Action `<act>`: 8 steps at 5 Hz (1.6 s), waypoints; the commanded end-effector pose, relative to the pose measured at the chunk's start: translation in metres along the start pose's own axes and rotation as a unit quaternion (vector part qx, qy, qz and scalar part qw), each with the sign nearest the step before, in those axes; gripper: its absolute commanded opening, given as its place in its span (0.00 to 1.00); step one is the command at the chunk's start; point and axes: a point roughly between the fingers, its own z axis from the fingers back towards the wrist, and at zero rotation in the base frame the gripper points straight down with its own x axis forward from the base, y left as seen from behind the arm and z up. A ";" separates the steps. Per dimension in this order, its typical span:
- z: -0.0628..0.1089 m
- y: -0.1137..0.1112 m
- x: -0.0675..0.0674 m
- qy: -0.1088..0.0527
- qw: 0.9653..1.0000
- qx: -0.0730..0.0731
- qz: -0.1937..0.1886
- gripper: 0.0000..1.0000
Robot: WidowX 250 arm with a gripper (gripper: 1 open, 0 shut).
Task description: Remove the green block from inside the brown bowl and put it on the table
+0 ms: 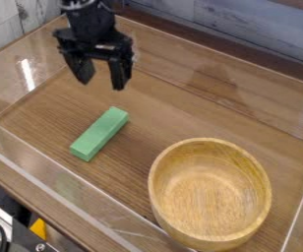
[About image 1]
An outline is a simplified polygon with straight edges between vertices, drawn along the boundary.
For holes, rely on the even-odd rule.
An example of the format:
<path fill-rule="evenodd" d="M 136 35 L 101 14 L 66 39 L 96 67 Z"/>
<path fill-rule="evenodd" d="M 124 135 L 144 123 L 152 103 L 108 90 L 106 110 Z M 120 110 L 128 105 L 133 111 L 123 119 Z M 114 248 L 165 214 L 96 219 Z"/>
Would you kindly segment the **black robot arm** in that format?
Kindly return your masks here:
<path fill-rule="evenodd" d="M 77 80 L 88 85 L 97 73 L 93 60 L 109 63 L 113 89 L 132 78 L 133 39 L 116 28 L 112 0 L 61 0 L 69 27 L 53 32 L 58 51 Z"/>

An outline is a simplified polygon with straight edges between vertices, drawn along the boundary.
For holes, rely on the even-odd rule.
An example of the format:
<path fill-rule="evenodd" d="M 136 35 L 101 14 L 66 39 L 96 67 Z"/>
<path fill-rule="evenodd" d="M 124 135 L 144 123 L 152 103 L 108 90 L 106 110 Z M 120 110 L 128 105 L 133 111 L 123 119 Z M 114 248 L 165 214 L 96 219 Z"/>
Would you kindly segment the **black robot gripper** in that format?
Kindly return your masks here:
<path fill-rule="evenodd" d="M 123 91 L 132 78 L 133 40 L 116 28 L 110 1 L 61 1 L 69 27 L 54 31 L 58 49 L 77 80 L 88 85 L 94 59 L 109 61 L 113 88 Z"/>

